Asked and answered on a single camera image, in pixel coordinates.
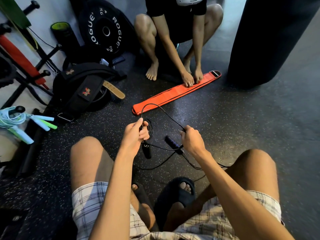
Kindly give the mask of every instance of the leg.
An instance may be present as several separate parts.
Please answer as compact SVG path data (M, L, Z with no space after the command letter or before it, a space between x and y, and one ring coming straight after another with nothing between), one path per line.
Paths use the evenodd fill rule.
M205 23L204 23L204 38L203 45L205 45L208 40L214 35L217 28L220 26L223 19L223 9L219 4L212 4L207 6L207 12L205 14ZM189 52L183 59L183 64L186 70L190 72L190 61L194 56L194 49L191 46Z
M155 52L157 29L148 15L139 14L134 21L134 30L136 31L142 49L152 61L151 67L146 73L146 77L149 80L155 81L157 79L159 66L159 61Z
M243 189L265 193L279 202L276 164L266 152L259 149L245 151L226 170L226 173ZM216 193L209 185L190 206L184 208L181 203L175 203L174 208L171 208L168 213L164 230L175 230L179 225L199 214L204 203L215 196Z
M79 187L93 182L108 182L112 173L113 160L102 147L100 141L94 137L84 137L71 148L71 188L74 192ZM142 207L133 191L131 191L130 203L138 212L146 226L152 228L155 225L153 212Z

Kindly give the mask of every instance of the forearm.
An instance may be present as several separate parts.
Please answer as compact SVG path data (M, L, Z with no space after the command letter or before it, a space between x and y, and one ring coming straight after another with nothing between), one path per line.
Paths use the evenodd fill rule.
M129 239L132 165L133 158L127 158L120 149L90 240Z
M174 44L170 40L170 37L165 37L162 40L162 44L164 49L166 50L169 58L172 60L178 71L182 74L183 72L186 72L186 68L182 64L182 61L178 55L178 52L176 48L174 47Z
M208 151L194 157L204 170L239 239L293 239L274 216L220 168Z
M201 53L205 36L205 16L195 16L192 29L194 59L197 68L201 68Z

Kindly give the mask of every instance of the black jump rope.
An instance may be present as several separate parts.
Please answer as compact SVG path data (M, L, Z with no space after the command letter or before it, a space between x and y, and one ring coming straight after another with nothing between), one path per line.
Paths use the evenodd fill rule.
M186 130L183 128L183 126L180 125L177 121L175 121L170 115L168 115L167 112L166 112L161 106L159 106L158 104L149 103L149 104L144 105L144 107L143 107L142 110L141 110L141 118L142 118L143 110L144 110L144 108L145 108L147 105L156 105L156 106L158 106L160 109L162 109L162 111L163 111L170 119L172 119L177 125L179 125L179 126L182 128L182 130L183 130L184 132L186 132ZM152 137L152 134L153 134L152 123L151 123L151 121L150 121L149 119L145 119L145 121L147 121L148 124L149 124L149 125L147 126L147 128L148 128L149 136L150 136L150 138L151 138L151 137ZM166 163L175 153L177 153L177 154L179 154L179 155L182 155L182 156L186 159L186 161L190 164L191 167L193 167L193 168L196 169L196 170L202 170L202 171L203 171L203 169L202 169L201 167L197 167L197 166L193 165L193 164L189 161L189 159L187 158L186 154L185 154L184 151L182 150L183 145L179 146L179 144L176 143L176 142L175 142L173 139L171 139L169 136L166 136L166 137L164 138L164 141L171 147L171 149L163 148L163 147L160 147L160 146L157 146L157 145L152 145L152 144L150 144L150 143L147 143L146 141L143 141L143 142L141 143L141 146L142 146L142 152L143 152L144 156L146 157L146 159L151 159L151 157L152 157L152 153L151 153L151 148L150 148L150 146L156 147L156 148L159 148L159 149L163 149L163 150L167 150L167 151L174 151L166 160L164 160L162 163L160 163L159 165L157 165L157 166L155 166L155 167L153 167L153 168L141 168L141 167L139 167L139 166L136 166L136 165L135 165L135 166L136 166L138 169L140 169L140 170L154 170L154 169L162 166L162 165L163 165L164 163ZM220 163L218 163L218 165L219 165L220 167L222 167L222 168L229 168L229 166L224 166L224 165L222 165L222 164L220 164ZM198 178L198 179L195 180L195 181L198 181L198 180L204 178L205 176L206 176L206 175L204 175L204 176L201 177L201 178Z

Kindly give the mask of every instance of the white wall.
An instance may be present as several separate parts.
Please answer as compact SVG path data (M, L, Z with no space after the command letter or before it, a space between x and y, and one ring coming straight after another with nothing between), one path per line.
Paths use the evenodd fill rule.
M30 5L31 0L15 0L19 7L23 10L28 5ZM55 46L56 40L53 34L50 31L51 24L59 21L64 21L70 23L73 28L80 44L83 43L80 33L78 31L78 25L76 18L71 7L69 0L36 0L40 4L40 8L34 10L27 17L31 23L31 29L41 37L46 43ZM0 23L6 22L6 17L0 13ZM52 48L44 44L39 40L33 33L32 35L38 41L39 45L43 50L48 54ZM11 33L6 34L6 37L26 56L27 59L33 64L36 65L40 61L40 57L35 51L32 51L30 47L25 43L22 37L13 29ZM65 59L64 53L59 51L57 52L51 60L56 64L56 66L61 69L63 61ZM51 71L46 65L43 66L42 70ZM46 84L49 88L52 88L52 83L54 79L54 73L51 72L50 77L46 77ZM19 86L19 83L15 81L14 84L11 84L5 88L0 89L0 107L6 102L6 100L12 95L15 89ZM35 88L39 96L48 103L50 101L50 96L41 90ZM14 106L22 105L26 108L28 113L31 113L34 108L40 109L43 111L45 106L40 104L33 96L29 93L27 89L22 93L22 95L14 103ZM11 134L8 133L5 129L0 128L0 161L9 161L15 150L17 149L18 140Z

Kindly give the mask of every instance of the coiled blue rope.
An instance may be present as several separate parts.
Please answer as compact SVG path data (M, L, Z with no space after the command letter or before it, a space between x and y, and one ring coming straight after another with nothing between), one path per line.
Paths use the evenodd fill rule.
M9 129L13 126L20 125L26 121L28 117L26 113L19 113L15 117L10 117L9 111L14 110L16 107L9 107L0 110L0 127Z

